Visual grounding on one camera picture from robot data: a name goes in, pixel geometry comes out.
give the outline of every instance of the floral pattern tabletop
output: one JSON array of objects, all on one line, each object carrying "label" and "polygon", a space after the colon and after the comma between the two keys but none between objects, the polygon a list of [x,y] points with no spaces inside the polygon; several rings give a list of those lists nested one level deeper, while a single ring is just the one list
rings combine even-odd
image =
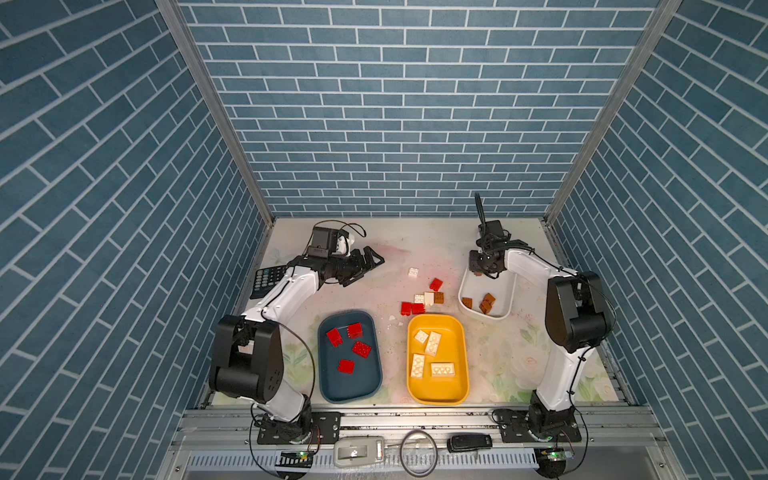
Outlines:
[{"label": "floral pattern tabletop", "polygon": [[[544,375],[551,341],[544,327],[545,293],[518,277],[510,316],[498,322],[481,322],[458,307],[458,288],[468,252],[476,239],[476,219],[372,219],[357,221],[368,237],[356,238],[354,247],[370,245],[385,263],[358,282],[342,288],[325,285],[311,296],[287,325],[301,335],[317,356],[317,327],[328,316],[345,310],[365,310],[374,320],[382,359],[383,381],[379,391],[358,403],[417,406],[406,388],[406,333],[411,317],[400,316],[400,303],[414,293],[429,290],[433,278],[443,280],[445,303],[429,313],[456,317],[464,326],[469,364],[470,393],[466,403],[524,402]],[[261,267],[285,264],[300,253],[316,219],[279,219]],[[536,219],[504,219],[512,238],[528,242],[544,258],[554,259],[541,224]],[[408,268],[419,269],[417,279]],[[256,303],[251,300],[250,308]],[[312,366],[301,343],[283,332],[286,377],[301,392],[310,389]],[[230,400],[217,394],[214,403]],[[586,363],[575,396],[577,401],[617,401],[598,355]],[[313,404],[328,402],[315,388]]]}]

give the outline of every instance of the white toy block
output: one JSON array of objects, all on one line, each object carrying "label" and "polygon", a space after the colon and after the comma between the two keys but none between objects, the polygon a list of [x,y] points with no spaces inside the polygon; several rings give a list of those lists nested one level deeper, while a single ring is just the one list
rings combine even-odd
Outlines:
[{"label": "white toy block", "polygon": [[429,356],[437,356],[437,347],[440,345],[440,335],[437,332],[432,332],[429,334],[429,339],[427,340],[427,346],[424,348],[424,353],[426,353]]},{"label": "white toy block", "polygon": [[414,379],[420,379],[424,376],[424,356],[418,353],[413,354],[413,362],[411,363],[411,377]]},{"label": "white toy block", "polygon": [[432,376],[438,378],[448,378],[456,375],[453,363],[433,363]]},{"label": "white toy block", "polygon": [[427,341],[427,339],[429,338],[429,335],[427,335],[427,333],[424,330],[419,330],[418,332],[416,332],[413,338],[415,338],[417,342],[424,345],[424,342]]}]

